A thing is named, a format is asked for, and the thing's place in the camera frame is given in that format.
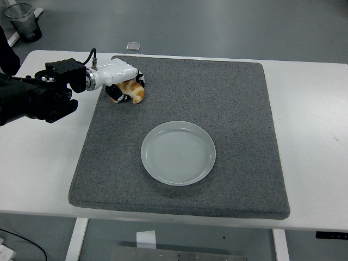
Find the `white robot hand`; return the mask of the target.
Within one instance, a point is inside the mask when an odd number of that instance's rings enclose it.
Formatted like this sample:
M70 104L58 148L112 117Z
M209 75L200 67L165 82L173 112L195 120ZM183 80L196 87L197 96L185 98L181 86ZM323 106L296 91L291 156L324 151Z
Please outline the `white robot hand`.
M132 100L134 104L138 104L144 99L144 74L120 59L91 68L88 78L90 85L86 87L87 89L96 90L103 87L114 103Z

